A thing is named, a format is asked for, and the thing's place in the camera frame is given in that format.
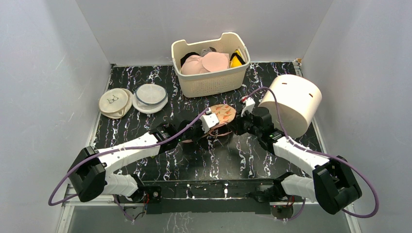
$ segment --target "marble tabletop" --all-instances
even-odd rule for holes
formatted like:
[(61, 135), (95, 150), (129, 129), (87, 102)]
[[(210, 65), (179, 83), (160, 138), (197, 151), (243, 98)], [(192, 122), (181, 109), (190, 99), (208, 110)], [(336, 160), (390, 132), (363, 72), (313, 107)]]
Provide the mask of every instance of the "marble tabletop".
[[(132, 107), (121, 119), (101, 116), (92, 146), (101, 149), (133, 140), (177, 114), (189, 114), (194, 118), (207, 106), (223, 103), (239, 109), (240, 97), (258, 87), (269, 86), (282, 74), (296, 74), (292, 62), (251, 63), (241, 88), (213, 96), (186, 98), (173, 66), (114, 67), (108, 89), (126, 88), (134, 93), (142, 84), (155, 83), (166, 88), (169, 102), (160, 112), (151, 115)], [(255, 102), (263, 94), (257, 93)], [(312, 125), (297, 142), (320, 151)], [(257, 139), (246, 133), (218, 138), (208, 136), (194, 143), (179, 143), (174, 150), (131, 163), (118, 173), (135, 173), (143, 181), (206, 181), (276, 178), (288, 171), (304, 175), (289, 161), (263, 150)]]

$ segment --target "white cylinder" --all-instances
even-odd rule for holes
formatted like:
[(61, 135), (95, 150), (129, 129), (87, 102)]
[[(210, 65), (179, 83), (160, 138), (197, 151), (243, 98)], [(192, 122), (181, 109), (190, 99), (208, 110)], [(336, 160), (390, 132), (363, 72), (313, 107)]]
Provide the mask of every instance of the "white cylinder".
[[(321, 91), (310, 81), (291, 74), (275, 78), (270, 89), (276, 95), (280, 117), (288, 135), (292, 138), (302, 136), (308, 130), (322, 100)], [(275, 128), (282, 130), (277, 118), (275, 100), (270, 92), (266, 92), (259, 107), (267, 108)]]

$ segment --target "pink cloth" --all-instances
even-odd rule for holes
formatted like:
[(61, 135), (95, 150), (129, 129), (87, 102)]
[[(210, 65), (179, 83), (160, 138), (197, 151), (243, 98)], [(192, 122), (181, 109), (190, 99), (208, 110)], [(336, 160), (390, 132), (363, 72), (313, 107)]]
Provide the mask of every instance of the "pink cloth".
[(229, 68), (229, 54), (209, 52), (204, 57), (192, 55), (182, 66), (182, 74), (202, 74), (216, 72)]

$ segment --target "gray floor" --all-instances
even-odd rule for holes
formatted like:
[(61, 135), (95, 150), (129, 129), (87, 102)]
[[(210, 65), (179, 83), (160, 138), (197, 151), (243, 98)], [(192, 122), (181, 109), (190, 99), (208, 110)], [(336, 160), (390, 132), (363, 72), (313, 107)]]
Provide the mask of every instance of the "gray floor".
[(283, 224), (254, 213), (172, 213), (146, 215), (134, 225), (116, 206), (76, 206), (70, 233), (348, 233), (343, 212), (329, 215), (306, 205), (299, 218)]

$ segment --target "laundry basket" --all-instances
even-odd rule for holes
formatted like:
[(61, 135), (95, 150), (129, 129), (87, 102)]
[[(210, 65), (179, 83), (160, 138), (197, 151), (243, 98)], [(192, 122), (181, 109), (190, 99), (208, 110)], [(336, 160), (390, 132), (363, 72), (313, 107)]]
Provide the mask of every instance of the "laundry basket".
[[(207, 47), (214, 47), (217, 52), (229, 53), (229, 55), (235, 50), (239, 50), (246, 64), (218, 72), (182, 74), (180, 59), (189, 52), (200, 54), (200, 51)], [(246, 69), (250, 64), (249, 52), (236, 33), (223, 33), (220, 39), (192, 44), (186, 43), (186, 40), (176, 41), (172, 44), (172, 59), (183, 95), (189, 98), (209, 96), (238, 89), (242, 86)]]

